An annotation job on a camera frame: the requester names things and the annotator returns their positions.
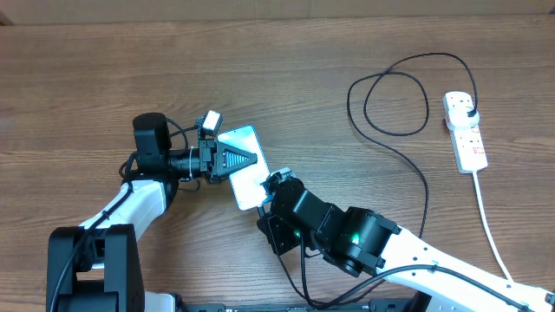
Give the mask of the black Samsung smartphone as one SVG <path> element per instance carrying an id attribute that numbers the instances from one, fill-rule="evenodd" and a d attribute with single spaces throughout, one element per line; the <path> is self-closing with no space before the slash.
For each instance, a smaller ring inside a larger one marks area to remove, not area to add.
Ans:
<path id="1" fill-rule="evenodd" d="M 229 176 L 238 208 L 241 211 L 247 211 L 270 202 L 271 195 L 263 187 L 263 183 L 270 176 L 270 171 L 255 127 L 253 125 L 245 125 L 220 133 L 218 141 L 257 155 L 257 162 L 255 164 L 249 165 Z"/>

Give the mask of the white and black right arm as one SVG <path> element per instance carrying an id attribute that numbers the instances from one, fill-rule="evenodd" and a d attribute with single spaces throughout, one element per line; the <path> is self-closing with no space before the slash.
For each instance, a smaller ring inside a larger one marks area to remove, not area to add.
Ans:
<path id="1" fill-rule="evenodd" d="M 457 311 L 552 311 L 554 294 L 510 282 L 436 249 L 411 231 L 369 209 L 343 211 L 308 191 L 294 176 L 279 172 L 263 182 L 270 210 L 258 220 L 279 256 L 298 246 L 318 250 L 343 272 L 369 279 L 338 298 L 339 304 L 377 280 L 424 293 L 436 306 Z"/>

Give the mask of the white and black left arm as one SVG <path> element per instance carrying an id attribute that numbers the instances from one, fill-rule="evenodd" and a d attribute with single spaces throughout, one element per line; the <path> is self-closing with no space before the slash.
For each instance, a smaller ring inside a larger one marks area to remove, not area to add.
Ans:
<path id="1" fill-rule="evenodd" d="M 217 139 L 223 118 L 209 111 L 192 129 L 197 146 L 172 148 L 172 120 L 134 118 L 136 149 L 122 164 L 121 189 L 100 212 L 49 237 L 46 310 L 184 311 L 179 295 L 145 290 L 137 242 L 165 214 L 182 182 L 220 184 L 258 163 L 258 156 Z"/>

